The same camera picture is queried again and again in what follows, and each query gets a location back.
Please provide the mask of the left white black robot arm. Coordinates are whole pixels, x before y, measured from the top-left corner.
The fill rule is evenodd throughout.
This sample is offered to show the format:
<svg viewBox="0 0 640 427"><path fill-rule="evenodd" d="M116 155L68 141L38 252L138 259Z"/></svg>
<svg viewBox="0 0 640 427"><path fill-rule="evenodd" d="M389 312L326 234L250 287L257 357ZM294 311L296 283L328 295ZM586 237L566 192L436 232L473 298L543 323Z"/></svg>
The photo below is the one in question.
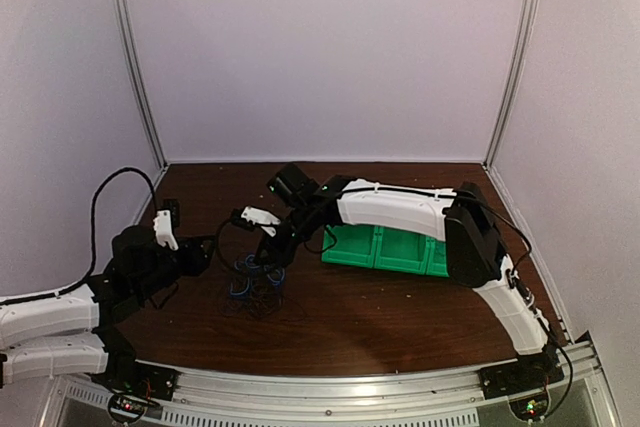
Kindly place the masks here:
<svg viewBox="0 0 640 427"><path fill-rule="evenodd" d="M213 235L160 240L133 226L112 241L112 258L100 274L60 293L1 302L1 383L89 374L102 385L137 389L144 371L117 324L146 305L165 306L156 295L174 293L183 277L197 277L214 255Z"/></svg>

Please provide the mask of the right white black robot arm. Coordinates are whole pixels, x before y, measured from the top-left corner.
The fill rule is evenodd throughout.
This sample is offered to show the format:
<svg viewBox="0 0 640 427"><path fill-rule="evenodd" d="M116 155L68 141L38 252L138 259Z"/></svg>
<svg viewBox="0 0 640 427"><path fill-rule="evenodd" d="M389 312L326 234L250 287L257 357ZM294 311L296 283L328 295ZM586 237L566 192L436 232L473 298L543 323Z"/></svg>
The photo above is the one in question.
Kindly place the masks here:
<svg viewBox="0 0 640 427"><path fill-rule="evenodd" d="M477 185L423 189L343 175L318 184L289 163L268 187L289 212L279 218L255 207L242 209L241 219L263 232L257 264L287 267L298 247L325 227L379 226L431 237L446 247L449 277L478 294L509 335L517 354L512 370L517 385L533 388L558 366L553 328L520 278L498 215Z"/></svg>

